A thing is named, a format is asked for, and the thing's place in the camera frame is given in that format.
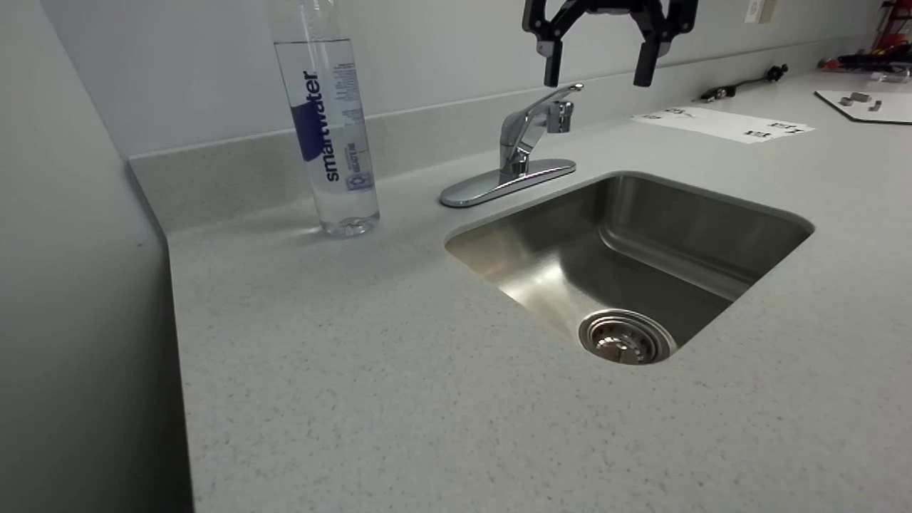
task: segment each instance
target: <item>water bottle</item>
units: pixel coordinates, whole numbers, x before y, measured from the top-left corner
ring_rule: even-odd
[[[367,126],[340,0],[267,0],[277,59],[329,237],[370,234],[378,221]]]

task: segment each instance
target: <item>robotic arm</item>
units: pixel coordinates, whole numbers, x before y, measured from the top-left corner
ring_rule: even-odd
[[[522,27],[538,37],[538,55],[547,59],[545,84],[559,84],[564,35],[581,15],[629,15],[643,35],[632,83],[648,87],[658,57],[678,35],[692,30],[699,0],[669,0],[666,18],[661,0],[568,0],[552,20],[547,20],[545,9],[547,0],[527,0],[522,18]]]

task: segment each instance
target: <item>sink basin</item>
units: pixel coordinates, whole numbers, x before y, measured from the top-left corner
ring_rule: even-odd
[[[612,173],[462,230],[447,251],[588,350],[648,365],[683,348],[810,234],[786,211]]]

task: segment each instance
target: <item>sink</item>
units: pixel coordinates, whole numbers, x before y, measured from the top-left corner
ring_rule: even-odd
[[[683,348],[806,237],[812,224],[786,211],[612,173],[462,230],[447,251],[588,350],[651,365]]]

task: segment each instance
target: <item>paper sheet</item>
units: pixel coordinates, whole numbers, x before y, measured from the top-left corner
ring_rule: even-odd
[[[745,146],[760,146],[760,141],[786,139],[786,137],[812,132],[810,126],[800,126],[800,123],[745,117],[730,110],[692,107],[692,104],[666,107],[666,110],[643,113],[635,119],[648,126],[720,137]]]

